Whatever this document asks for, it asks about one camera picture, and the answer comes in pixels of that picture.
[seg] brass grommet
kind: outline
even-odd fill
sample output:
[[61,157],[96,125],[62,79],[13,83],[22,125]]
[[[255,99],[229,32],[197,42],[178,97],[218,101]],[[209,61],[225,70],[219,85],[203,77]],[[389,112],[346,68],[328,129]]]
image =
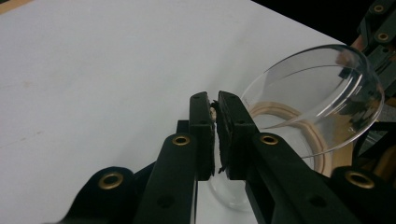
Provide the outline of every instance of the brass grommet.
[[349,183],[356,185],[360,188],[372,189],[375,186],[374,181],[362,173],[356,171],[347,171],[345,176],[346,180],[349,181]]
[[270,136],[270,135],[264,135],[260,138],[260,140],[267,145],[276,145],[279,141],[277,138]]
[[384,10],[384,7],[382,5],[376,5],[374,7],[374,12],[382,12]]
[[123,175],[118,172],[111,172],[104,174],[99,180],[99,188],[114,189],[118,187],[123,181]]
[[172,143],[180,147],[186,146],[189,142],[190,138],[185,135],[179,135],[172,139]]
[[389,36],[387,34],[385,34],[385,33],[380,33],[377,37],[381,41],[386,41],[389,38]]

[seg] white tabletop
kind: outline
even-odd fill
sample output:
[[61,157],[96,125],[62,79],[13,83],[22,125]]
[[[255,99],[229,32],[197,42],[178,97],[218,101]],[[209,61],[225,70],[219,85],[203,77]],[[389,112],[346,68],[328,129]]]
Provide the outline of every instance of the white tabletop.
[[[248,0],[43,0],[1,15],[0,223],[59,221],[97,171],[155,161],[191,95],[241,95],[279,60],[335,43]],[[206,182],[197,213],[255,223]]]

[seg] clear plastic bowl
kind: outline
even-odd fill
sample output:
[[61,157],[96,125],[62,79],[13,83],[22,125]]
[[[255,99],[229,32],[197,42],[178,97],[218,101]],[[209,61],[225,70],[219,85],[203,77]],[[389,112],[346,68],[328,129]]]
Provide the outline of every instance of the clear plastic bowl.
[[[305,163],[329,175],[332,153],[375,122],[384,93],[367,58],[344,45],[293,54],[257,77],[242,102],[261,132],[283,137]],[[219,149],[216,147],[219,166]],[[243,181],[221,173],[210,179],[224,205],[251,211]]]

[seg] mounting hole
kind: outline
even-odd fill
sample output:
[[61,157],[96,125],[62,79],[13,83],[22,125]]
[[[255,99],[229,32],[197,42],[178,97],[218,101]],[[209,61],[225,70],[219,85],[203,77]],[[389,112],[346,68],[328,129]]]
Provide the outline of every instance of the mounting hole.
[[180,147],[186,146],[189,142],[190,138],[184,135],[176,136],[172,139],[172,143]]
[[385,33],[381,33],[378,35],[378,39],[381,41],[386,41],[386,40],[388,40],[388,38],[389,38],[389,36]]
[[270,135],[262,136],[261,140],[264,144],[267,144],[267,145],[276,145],[278,143],[278,140]]
[[374,7],[374,12],[382,12],[384,10],[384,7],[381,5],[376,5]]
[[118,187],[123,181],[123,175],[118,172],[111,172],[104,174],[99,180],[99,188],[114,189]]
[[159,197],[157,200],[157,204],[161,208],[169,208],[170,206],[172,206],[172,204],[174,204],[174,202],[175,202],[174,197],[170,195],[163,195]]
[[346,180],[349,181],[349,183],[360,188],[372,189],[375,186],[374,181],[362,173],[356,171],[348,171],[346,172],[345,176]]
[[309,201],[315,207],[326,207],[327,206],[326,201],[322,197],[318,196],[317,194],[309,195],[306,198],[306,200]]

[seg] clear glass cup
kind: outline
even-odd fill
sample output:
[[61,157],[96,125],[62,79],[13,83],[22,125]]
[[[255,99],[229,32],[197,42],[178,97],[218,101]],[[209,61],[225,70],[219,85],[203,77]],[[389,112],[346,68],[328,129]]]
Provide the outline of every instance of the clear glass cup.
[[[241,100],[260,132],[280,135],[309,167],[329,175],[332,153],[327,152],[352,142],[375,122],[384,93],[362,53],[327,45],[275,64],[247,87]],[[224,176],[211,180],[215,195],[231,208],[249,210],[248,199],[241,196],[244,184]]]

